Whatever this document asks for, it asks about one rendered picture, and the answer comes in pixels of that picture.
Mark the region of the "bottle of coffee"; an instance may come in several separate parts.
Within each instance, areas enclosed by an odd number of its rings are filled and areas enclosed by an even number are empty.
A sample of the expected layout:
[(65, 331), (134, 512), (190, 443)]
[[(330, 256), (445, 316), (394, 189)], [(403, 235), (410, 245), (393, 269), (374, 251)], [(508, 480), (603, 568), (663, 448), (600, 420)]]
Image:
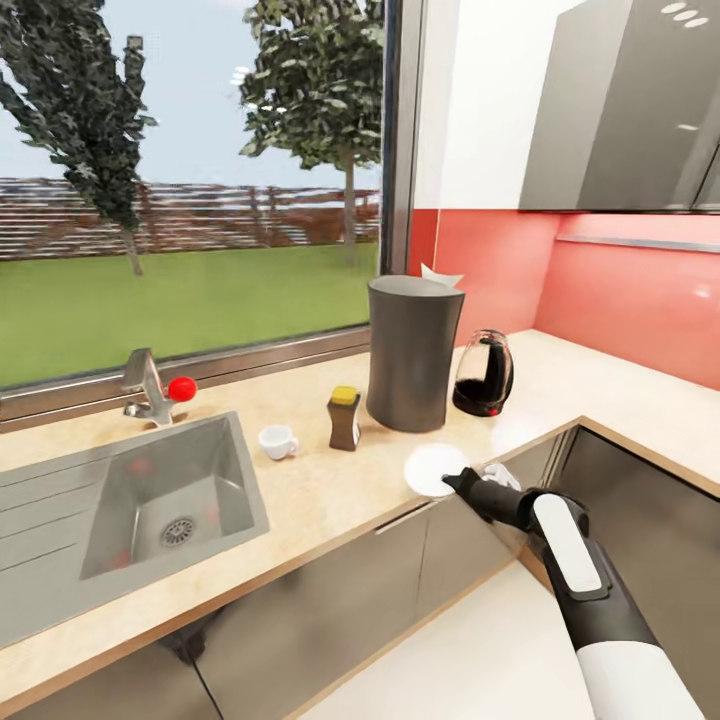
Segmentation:
[(357, 449), (361, 436), (357, 419), (361, 397), (356, 388), (349, 386), (338, 386), (333, 391), (327, 406), (332, 421), (331, 448), (345, 451)]

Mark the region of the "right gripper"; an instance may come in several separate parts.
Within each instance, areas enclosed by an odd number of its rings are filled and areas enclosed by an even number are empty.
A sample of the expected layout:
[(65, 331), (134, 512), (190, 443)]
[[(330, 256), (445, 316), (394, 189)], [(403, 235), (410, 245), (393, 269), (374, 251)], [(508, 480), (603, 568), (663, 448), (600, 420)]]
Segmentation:
[(442, 482), (452, 486), (455, 493), (458, 493), (485, 523), (501, 521), (497, 511), (497, 501), (499, 495), (506, 489), (504, 485), (485, 481), (469, 466), (466, 466), (460, 474), (442, 477)]

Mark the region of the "coffee cup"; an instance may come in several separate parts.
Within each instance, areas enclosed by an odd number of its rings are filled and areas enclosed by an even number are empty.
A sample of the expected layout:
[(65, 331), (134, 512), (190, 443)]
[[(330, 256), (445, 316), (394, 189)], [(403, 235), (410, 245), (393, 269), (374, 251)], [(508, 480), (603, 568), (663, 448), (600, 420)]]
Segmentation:
[(299, 448), (299, 441), (292, 436), (292, 430), (282, 425), (264, 429), (259, 434), (258, 442), (271, 459), (282, 459), (288, 453), (297, 452)]

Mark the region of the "electric kettle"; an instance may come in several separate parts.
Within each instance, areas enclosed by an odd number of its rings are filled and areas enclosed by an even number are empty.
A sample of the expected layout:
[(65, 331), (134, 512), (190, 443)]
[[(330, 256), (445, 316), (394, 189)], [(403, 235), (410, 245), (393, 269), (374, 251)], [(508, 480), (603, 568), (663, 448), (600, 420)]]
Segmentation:
[(460, 410), (481, 417), (502, 413), (515, 381), (508, 342), (500, 331), (483, 329), (462, 349), (452, 397)]

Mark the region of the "paper coffee filter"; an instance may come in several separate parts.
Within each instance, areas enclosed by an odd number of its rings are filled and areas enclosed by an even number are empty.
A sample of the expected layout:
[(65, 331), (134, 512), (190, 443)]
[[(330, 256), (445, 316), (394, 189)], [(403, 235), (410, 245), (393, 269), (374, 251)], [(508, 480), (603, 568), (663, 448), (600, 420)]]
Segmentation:
[(421, 269), (422, 278), (438, 281), (439, 283), (444, 283), (445, 285), (451, 287), (455, 287), (455, 285), (463, 278), (463, 275), (447, 276), (433, 273), (426, 265), (421, 265)]

